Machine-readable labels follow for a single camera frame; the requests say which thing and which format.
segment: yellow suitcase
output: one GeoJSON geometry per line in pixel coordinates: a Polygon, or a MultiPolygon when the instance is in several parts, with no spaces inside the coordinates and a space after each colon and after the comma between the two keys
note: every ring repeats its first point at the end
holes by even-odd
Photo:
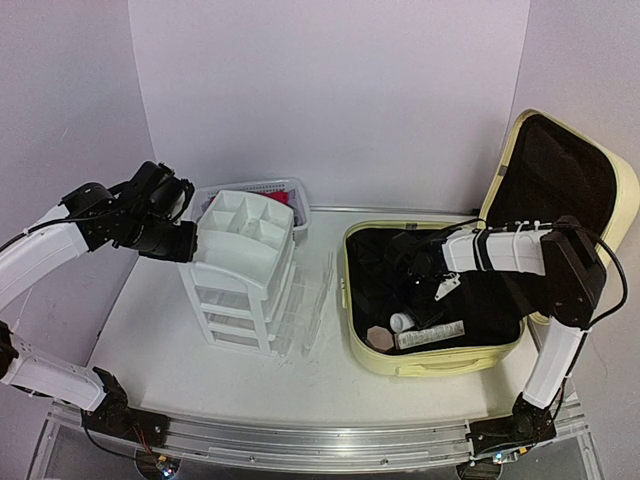
{"type": "MultiPolygon", "coordinates": [[[[638,179],[627,162],[549,115],[528,110],[510,132],[479,216],[488,225],[503,225],[514,220],[555,221],[569,214],[615,249],[633,222],[639,203],[638,179]]],[[[441,300],[450,302],[447,307],[453,311],[452,318],[464,321],[464,336],[387,353],[365,343],[367,329],[380,324],[386,313],[368,310],[368,299],[377,294],[376,268],[369,264],[362,268],[361,258],[376,258],[385,242],[401,230],[428,233],[444,226],[368,221],[346,232],[342,288],[350,345],[368,370],[403,377],[474,372],[494,366],[522,338],[526,319],[518,314],[517,301],[509,300],[513,290],[508,281],[497,273],[488,279],[484,272],[479,274],[482,277],[470,272],[463,274],[466,279],[460,287],[441,300]],[[496,288],[504,288],[506,296],[496,295],[496,288]]],[[[606,253],[600,255],[606,264],[606,253]]],[[[544,321],[540,314],[532,317],[544,321]]]]}

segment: white wall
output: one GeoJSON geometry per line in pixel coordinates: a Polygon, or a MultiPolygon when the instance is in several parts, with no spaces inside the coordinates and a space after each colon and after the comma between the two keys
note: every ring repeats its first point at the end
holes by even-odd
{"type": "MultiPolygon", "coordinates": [[[[88,181],[129,178],[153,149],[125,0],[0,3],[0,239],[88,181]]],[[[33,290],[18,333],[83,364],[134,254],[105,249],[33,290]]],[[[3,312],[13,325],[22,302],[3,312]]],[[[0,388],[0,476],[23,478],[48,409],[0,388]]]]}
{"type": "Polygon", "coordinates": [[[295,175],[315,204],[479,207],[528,7],[131,2],[157,159],[199,186],[295,175]]]}
{"type": "MultiPolygon", "coordinates": [[[[538,108],[625,158],[640,173],[640,3],[533,0],[513,117],[538,108]]],[[[631,295],[599,324],[576,381],[607,478],[638,478],[640,222],[619,248],[631,295]]],[[[617,285],[614,271],[611,285],[617,285]]],[[[612,305],[619,289],[602,302],[612,305]]]]}

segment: white plastic drawer organizer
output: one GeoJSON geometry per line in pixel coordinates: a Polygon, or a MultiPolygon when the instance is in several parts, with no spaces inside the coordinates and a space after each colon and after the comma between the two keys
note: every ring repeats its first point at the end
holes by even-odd
{"type": "Polygon", "coordinates": [[[293,260],[293,210],[247,192],[220,191],[198,224],[198,250],[180,274],[210,344],[286,355],[294,336],[313,341],[331,263],[293,260]]]}

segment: white cap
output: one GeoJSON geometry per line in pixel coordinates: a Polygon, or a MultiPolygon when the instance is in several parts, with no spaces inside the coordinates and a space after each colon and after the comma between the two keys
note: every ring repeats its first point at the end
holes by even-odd
{"type": "Polygon", "coordinates": [[[406,313],[394,313],[389,319],[389,326],[395,333],[402,333],[413,328],[415,322],[406,313]]]}

